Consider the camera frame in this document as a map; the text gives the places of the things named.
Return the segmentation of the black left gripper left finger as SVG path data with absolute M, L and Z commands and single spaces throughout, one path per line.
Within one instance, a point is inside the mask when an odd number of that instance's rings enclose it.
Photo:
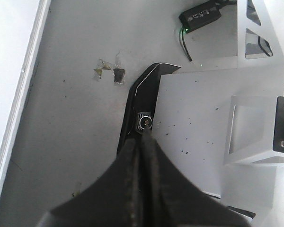
M 136 141 L 125 142 L 111 166 L 89 188 L 46 212 L 39 227 L 140 226 Z

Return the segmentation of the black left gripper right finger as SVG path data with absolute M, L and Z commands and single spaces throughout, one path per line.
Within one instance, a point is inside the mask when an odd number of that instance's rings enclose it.
M 141 138 L 141 152 L 151 179 L 155 220 L 163 227 L 248 227 L 238 213 L 206 195 L 166 156 L 150 133 Z

